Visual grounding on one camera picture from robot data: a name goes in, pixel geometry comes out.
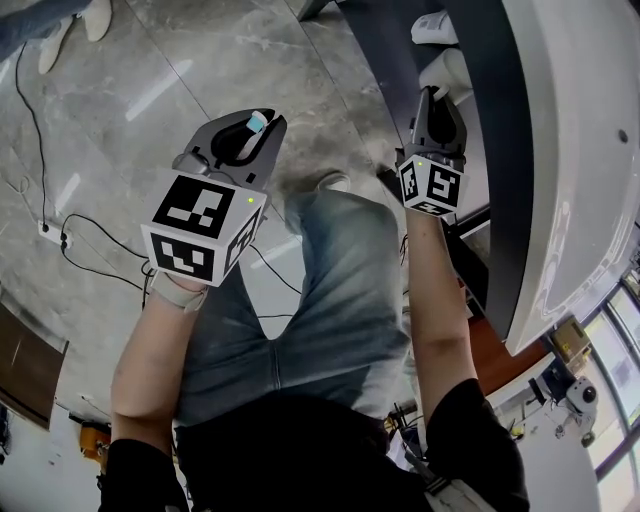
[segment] gray tile floor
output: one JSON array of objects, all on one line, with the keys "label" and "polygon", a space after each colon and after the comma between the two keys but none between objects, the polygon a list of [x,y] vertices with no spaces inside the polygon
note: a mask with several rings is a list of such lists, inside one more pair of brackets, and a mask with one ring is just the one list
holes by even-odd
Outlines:
[{"label": "gray tile floor", "polygon": [[[21,3],[13,0],[2,11]],[[350,173],[354,192],[388,204],[374,172],[393,161],[397,134],[353,35],[333,7],[303,25],[300,0],[113,0],[106,37],[86,40],[76,21],[52,71],[37,72],[38,43],[27,45],[20,82],[38,117],[47,163],[47,217],[88,215],[143,250],[140,215],[155,169],[168,167],[207,120],[244,108],[271,107],[289,130],[274,172],[274,207],[256,245],[292,284],[304,276],[300,241],[282,223],[282,190],[327,169]],[[0,63],[0,172],[28,189],[40,217],[42,188],[33,124],[15,92],[17,54]],[[51,335],[68,339],[58,401],[87,416],[108,410],[117,359],[140,311],[141,294],[72,267],[37,234],[29,210],[0,183],[0,279],[3,293]],[[69,256],[141,282],[140,261],[97,229],[69,222]],[[298,298],[257,259],[242,258],[258,314],[292,313]],[[259,300],[268,291],[269,300]],[[276,336],[286,319],[264,320]],[[90,403],[80,395],[89,397]]]}]

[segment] blue object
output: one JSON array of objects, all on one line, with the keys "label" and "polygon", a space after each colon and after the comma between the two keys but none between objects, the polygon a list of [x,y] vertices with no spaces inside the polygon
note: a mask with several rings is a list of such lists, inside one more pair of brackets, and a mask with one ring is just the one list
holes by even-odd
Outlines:
[{"label": "blue object", "polygon": [[247,128],[254,133],[259,133],[260,130],[264,128],[264,122],[256,116],[251,116],[251,119],[249,119],[249,122],[247,123]]}]

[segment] white sneaker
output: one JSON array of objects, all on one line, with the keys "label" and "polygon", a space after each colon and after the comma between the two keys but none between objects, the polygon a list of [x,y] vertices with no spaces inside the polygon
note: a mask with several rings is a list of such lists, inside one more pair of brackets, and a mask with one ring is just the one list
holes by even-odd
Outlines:
[{"label": "white sneaker", "polygon": [[69,31],[69,27],[73,23],[73,17],[69,16],[60,20],[60,25],[57,32],[51,34],[44,41],[42,41],[40,60],[38,62],[38,72],[41,75],[48,73],[49,70],[56,63],[58,54],[60,53],[60,46],[64,36]]},{"label": "white sneaker", "polygon": [[351,178],[342,171],[332,171],[323,177],[316,185],[316,190],[335,190],[337,192],[349,192]]},{"label": "white sneaker", "polygon": [[109,30],[111,14],[111,0],[92,0],[87,8],[78,14],[84,19],[89,41],[94,43],[104,37]]}]

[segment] black cable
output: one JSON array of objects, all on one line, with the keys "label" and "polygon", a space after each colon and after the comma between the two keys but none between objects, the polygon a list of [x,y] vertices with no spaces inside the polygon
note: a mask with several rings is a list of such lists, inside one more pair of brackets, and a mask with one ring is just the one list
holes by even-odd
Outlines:
[{"label": "black cable", "polygon": [[40,133],[40,126],[38,126],[38,122],[36,121],[36,114],[31,108],[31,105],[29,104],[29,102],[27,101],[27,98],[25,98],[24,94],[22,94],[22,91],[20,90],[20,82],[18,80],[18,67],[20,66],[20,59],[22,59],[22,53],[24,52],[24,49],[26,46],[27,46],[27,43],[24,43],[22,45],[22,48],[20,49],[20,54],[18,55],[18,60],[16,60],[16,76],[15,76],[16,92],[22,99],[24,106],[27,107],[27,109],[31,113],[31,119],[36,128],[36,133],[38,134],[38,149],[40,151],[40,162],[42,164],[42,231],[47,232],[49,227],[47,226],[47,220],[45,219],[45,216],[44,216],[44,206],[45,206],[45,203],[47,202],[47,187],[44,182],[46,168],[44,164],[44,151],[42,150],[42,134]]},{"label": "black cable", "polygon": [[116,274],[109,274],[107,272],[100,272],[99,270],[95,270],[93,268],[88,268],[88,267],[83,267],[82,265],[78,265],[75,261],[72,261],[69,259],[69,257],[65,254],[65,248],[63,248],[62,246],[60,247],[60,252],[62,253],[62,256],[64,256],[64,259],[67,260],[69,263],[71,263],[74,267],[78,267],[81,270],[86,270],[87,272],[93,272],[94,274],[98,274],[101,276],[105,276],[105,277],[113,277],[114,279],[118,279],[119,281],[122,281],[124,283],[130,284],[131,286],[133,286],[134,288],[137,288],[138,290],[142,291],[142,288],[140,286],[138,286],[137,284],[129,281],[128,279],[125,279],[124,277],[120,277]]},{"label": "black cable", "polygon": [[256,251],[258,253],[258,256],[260,256],[260,259],[264,262],[264,264],[269,267],[269,269],[271,269],[271,272],[273,272],[276,276],[278,276],[278,279],[280,279],[280,281],[282,281],[284,284],[286,284],[289,288],[291,288],[294,292],[296,292],[298,295],[302,295],[302,292],[299,290],[296,290],[293,286],[291,286],[289,283],[287,283],[280,274],[278,274],[275,269],[269,265],[269,263],[267,263],[267,260],[264,259],[264,256],[262,255],[262,253],[253,245],[249,245],[249,247],[251,247],[254,251]]},{"label": "black cable", "polygon": [[62,223],[62,229],[60,231],[62,231],[62,234],[65,235],[64,233],[64,228],[67,225],[67,222],[69,222],[69,219],[72,217],[78,217],[80,219],[84,219],[88,222],[91,222],[92,224],[94,224],[95,226],[98,227],[98,229],[100,229],[100,231],[102,231],[105,235],[107,235],[107,237],[109,238],[109,240],[111,240],[114,244],[122,247],[125,251],[130,252],[131,254],[133,254],[134,256],[138,257],[138,258],[142,258],[142,259],[148,259],[144,254],[140,254],[139,252],[134,251],[133,249],[129,249],[126,245],[124,245],[121,242],[118,242],[115,238],[113,238],[106,229],[104,229],[100,224],[98,224],[95,220],[90,219],[89,217],[85,217],[84,215],[80,215],[79,213],[71,213],[69,215],[67,215],[67,218],[64,219],[64,222]]}]

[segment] leg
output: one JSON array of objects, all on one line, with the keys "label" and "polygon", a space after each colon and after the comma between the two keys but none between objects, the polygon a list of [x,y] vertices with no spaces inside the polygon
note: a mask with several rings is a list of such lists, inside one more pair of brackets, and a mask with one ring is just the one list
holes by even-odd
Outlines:
[{"label": "leg", "polygon": [[41,0],[0,18],[0,62],[29,39],[46,37],[61,19],[84,10],[90,0]]},{"label": "leg", "polygon": [[307,0],[298,13],[298,21],[307,21],[315,18],[328,3],[329,0]]},{"label": "leg", "polygon": [[276,343],[283,392],[385,417],[409,347],[395,218],[330,190],[294,196],[286,214],[303,236],[307,276],[300,309]]},{"label": "leg", "polygon": [[240,268],[210,288],[184,366],[176,420],[203,423],[275,389],[273,344],[266,339]]}]

